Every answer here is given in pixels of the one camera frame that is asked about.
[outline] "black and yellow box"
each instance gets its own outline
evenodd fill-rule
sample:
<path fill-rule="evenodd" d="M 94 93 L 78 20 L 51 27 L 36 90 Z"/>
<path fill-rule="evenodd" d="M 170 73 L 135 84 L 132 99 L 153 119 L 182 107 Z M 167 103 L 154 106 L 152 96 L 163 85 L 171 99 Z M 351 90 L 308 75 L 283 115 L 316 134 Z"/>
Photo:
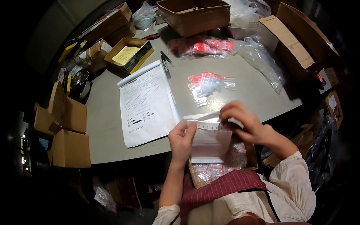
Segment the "black and yellow box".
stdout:
<path fill-rule="evenodd" d="M 127 61 L 125 65 L 122 65 L 112 58 L 115 57 L 125 46 L 137 47 L 139 50 Z M 139 38 L 125 37 L 121 39 L 112 50 L 105 56 L 105 60 L 110 62 L 109 67 L 121 69 L 127 73 L 134 73 L 145 60 L 153 53 L 154 49 L 150 44 L 150 41 Z"/>

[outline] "handwritten notes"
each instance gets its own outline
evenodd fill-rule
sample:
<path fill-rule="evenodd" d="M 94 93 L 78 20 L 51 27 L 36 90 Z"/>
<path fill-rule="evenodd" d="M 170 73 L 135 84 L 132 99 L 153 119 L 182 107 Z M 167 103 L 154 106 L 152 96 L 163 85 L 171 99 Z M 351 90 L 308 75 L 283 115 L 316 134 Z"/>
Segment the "handwritten notes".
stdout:
<path fill-rule="evenodd" d="M 121 51 L 119 51 L 113 58 L 117 63 L 120 63 L 121 65 L 125 65 L 135 53 L 137 53 L 139 48 L 137 47 L 128 47 L 125 46 Z"/>
<path fill-rule="evenodd" d="M 179 122 L 162 65 L 119 89 L 122 130 L 128 148 L 168 135 Z"/>

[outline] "left hand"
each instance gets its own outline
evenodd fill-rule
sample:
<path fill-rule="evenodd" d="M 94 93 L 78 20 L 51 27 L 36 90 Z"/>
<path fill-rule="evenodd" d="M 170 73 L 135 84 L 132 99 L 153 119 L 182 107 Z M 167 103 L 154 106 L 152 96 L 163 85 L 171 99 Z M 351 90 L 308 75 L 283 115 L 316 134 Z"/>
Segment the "left hand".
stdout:
<path fill-rule="evenodd" d="M 185 165 L 190 156 L 197 124 L 192 122 L 188 126 L 187 120 L 182 120 L 172 131 L 169 132 L 169 141 L 172 153 L 171 161 L 179 165 Z"/>

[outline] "hand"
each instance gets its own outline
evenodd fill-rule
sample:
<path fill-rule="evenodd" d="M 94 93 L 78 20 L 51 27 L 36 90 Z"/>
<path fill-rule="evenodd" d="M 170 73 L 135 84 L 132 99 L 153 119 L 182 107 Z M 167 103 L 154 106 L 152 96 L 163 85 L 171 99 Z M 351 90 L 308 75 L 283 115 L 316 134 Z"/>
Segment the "hand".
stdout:
<path fill-rule="evenodd" d="M 243 130 L 234 130 L 243 141 L 267 146 L 276 133 L 270 125 L 260 123 L 257 116 L 240 101 L 231 102 L 221 109 L 220 118 L 223 124 L 226 124 L 232 117 L 244 125 Z"/>
<path fill-rule="evenodd" d="M 169 141 L 172 153 L 171 161 L 184 166 L 190 156 L 197 124 L 192 122 L 188 126 L 187 120 L 182 120 L 169 132 Z"/>

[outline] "paper slip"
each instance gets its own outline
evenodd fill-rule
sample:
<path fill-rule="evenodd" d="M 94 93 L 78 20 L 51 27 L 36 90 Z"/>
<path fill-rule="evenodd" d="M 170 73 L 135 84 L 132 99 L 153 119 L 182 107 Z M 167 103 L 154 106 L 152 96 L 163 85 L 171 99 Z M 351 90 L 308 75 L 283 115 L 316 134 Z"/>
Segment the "paper slip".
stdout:
<path fill-rule="evenodd" d="M 160 61 L 133 73 L 134 79 L 119 86 L 121 124 L 128 148 L 167 136 L 180 121 L 170 86 Z"/>
<path fill-rule="evenodd" d="M 121 51 L 119 51 L 114 57 L 111 59 L 121 65 L 125 65 L 135 53 L 137 53 L 139 48 L 137 47 L 128 47 L 125 46 Z"/>
<path fill-rule="evenodd" d="M 198 125 L 191 146 L 191 163 L 223 163 L 233 132 L 219 122 L 188 120 L 188 125 L 191 122 Z"/>

